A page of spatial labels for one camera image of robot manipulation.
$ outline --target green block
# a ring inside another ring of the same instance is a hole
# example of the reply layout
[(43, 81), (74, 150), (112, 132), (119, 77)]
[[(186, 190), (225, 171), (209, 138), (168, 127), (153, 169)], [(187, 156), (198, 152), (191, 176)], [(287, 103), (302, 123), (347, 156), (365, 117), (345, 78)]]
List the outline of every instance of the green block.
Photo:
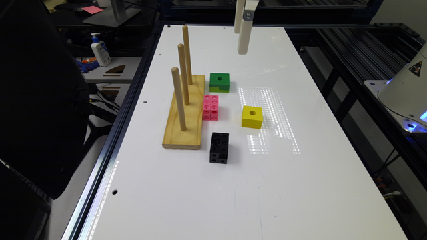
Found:
[(211, 73), (209, 80), (209, 87), (219, 87), (227, 90), (230, 90), (230, 74), (228, 73)]
[(211, 93), (229, 93), (229, 90), (221, 90), (219, 87), (209, 87)]

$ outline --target yellow block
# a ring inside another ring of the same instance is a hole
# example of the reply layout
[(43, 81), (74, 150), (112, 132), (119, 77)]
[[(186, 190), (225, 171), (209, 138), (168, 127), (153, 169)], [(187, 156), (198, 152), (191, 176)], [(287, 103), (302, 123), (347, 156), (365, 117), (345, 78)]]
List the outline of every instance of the yellow block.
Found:
[(179, 126), (178, 108), (175, 93), (172, 97), (169, 117), (163, 147), (166, 149), (200, 149), (201, 123), (203, 117), (203, 100), (205, 93), (205, 75), (193, 75), (193, 85), (188, 85), (189, 105), (184, 105), (186, 131), (181, 131)]
[(242, 127), (260, 129), (262, 125), (262, 107), (243, 106)]

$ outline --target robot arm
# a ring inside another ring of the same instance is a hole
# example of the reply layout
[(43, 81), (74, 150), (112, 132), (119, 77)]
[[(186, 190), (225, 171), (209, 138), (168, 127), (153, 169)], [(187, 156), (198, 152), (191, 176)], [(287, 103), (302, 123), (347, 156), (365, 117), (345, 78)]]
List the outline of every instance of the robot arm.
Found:
[(238, 53), (240, 55), (248, 52), (252, 20), (259, 2), (260, 0), (238, 0), (237, 2), (234, 33), (239, 33)]

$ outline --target wooden peg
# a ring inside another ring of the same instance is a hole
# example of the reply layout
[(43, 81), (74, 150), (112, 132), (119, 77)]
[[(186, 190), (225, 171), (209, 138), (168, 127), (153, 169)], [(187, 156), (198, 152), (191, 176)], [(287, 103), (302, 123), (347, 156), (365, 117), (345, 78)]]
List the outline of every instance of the wooden peg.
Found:
[(184, 25), (182, 27), (182, 32), (184, 35), (184, 47), (185, 47), (185, 62), (187, 65), (187, 78), (188, 84), (193, 85), (193, 73), (191, 72), (191, 57), (189, 54), (189, 36), (188, 36), (188, 26)]
[(185, 124), (184, 104), (182, 102), (181, 80), (179, 79), (179, 69), (177, 67), (172, 67), (172, 79), (173, 86), (175, 87), (175, 98), (178, 108), (179, 124), (181, 125), (181, 131), (185, 131), (187, 130), (187, 126)]
[(187, 82), (187, 71), (185, 69), (185, 53), (184, 45), (181, 43), (178, 45), (179, 53), (179, 64), (181, 66), (181, 78), (182, 78), (182, 94), (184, 95), (184, 104), (189, 105), (189, 94), (188, 94), (188, 82)]

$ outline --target white tabletop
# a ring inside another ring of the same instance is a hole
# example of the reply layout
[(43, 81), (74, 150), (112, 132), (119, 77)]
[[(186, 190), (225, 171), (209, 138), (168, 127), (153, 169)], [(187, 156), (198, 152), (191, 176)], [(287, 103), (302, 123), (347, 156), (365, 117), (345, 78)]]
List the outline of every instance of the white tabletop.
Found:
[[(247, 55), (232, 27), (189, 34), (205, 94), (230, 74), (219, 121), (200, 150), (161, 146), (183, 43), (165, 27), (90, 239), (406, 239), (283, 28), (254, 27)], [(263, 108), (261, 129), (240, 126), (243, 105)], [(230, 134), (227, 165), (209, 162), (212, 132)]]

